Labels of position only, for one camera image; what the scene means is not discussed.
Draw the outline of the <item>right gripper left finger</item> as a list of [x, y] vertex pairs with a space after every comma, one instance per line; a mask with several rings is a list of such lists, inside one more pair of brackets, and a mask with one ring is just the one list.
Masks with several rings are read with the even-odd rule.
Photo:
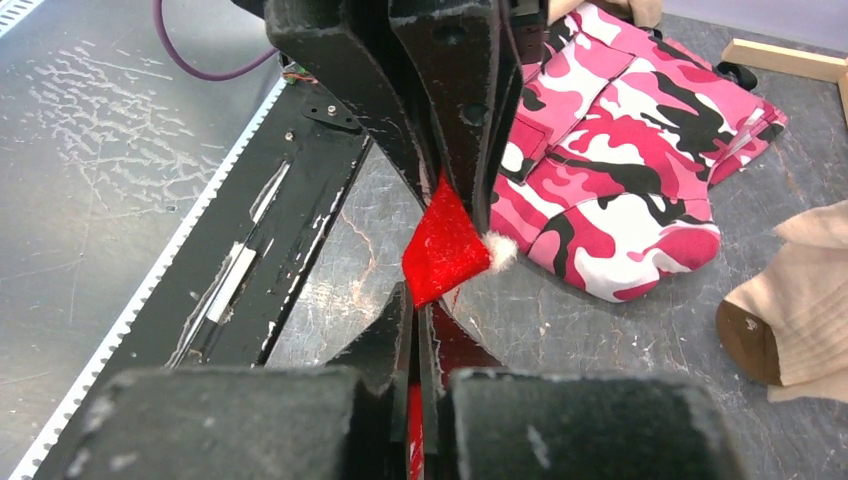
[[135, 370], [83, 417], [66, 479], [404, 479], [412, 301], [322, 366]]

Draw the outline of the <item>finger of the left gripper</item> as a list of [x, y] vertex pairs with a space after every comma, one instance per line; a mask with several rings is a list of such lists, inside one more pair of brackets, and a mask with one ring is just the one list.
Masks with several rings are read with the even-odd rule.
[[312, 73], [383, 151], [423, 205], [436, 187], [429, 101], [400, 39], [389, 2], [273, 0], [271, 43]]
[[436, 170], [477, 229], [490, 224], [495, 151], [517, 73], [507, 1], [393, 1], [389, 24], [415, 67], [430, 111]]

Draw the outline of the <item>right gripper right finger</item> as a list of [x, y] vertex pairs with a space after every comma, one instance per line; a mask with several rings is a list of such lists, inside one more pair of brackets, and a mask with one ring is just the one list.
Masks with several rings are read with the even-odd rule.
[[707, 390], [680, 376], [506, 368], [439, 303], [418, 313], [422, 479], [742, 479]]

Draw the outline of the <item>red white patterned sock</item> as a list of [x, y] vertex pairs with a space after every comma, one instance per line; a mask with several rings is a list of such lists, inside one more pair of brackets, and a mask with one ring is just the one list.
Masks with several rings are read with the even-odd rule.
[[410, 289], [412, 343], [406, 400], [406, 477], [433, 479], [438, 469], [438, 404], [456, 369], [503, 363], [451, 315], [443, 296], [493, 265], [463, 203], [442, 173], [402, 256]]

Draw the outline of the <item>tan brown striped sock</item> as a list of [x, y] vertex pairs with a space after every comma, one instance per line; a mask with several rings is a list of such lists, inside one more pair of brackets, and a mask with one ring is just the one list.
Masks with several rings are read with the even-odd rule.
[[847, 400], [847, 204], [778, 225], [783, 244], [716, 311], [719, 340], [771, 402]]

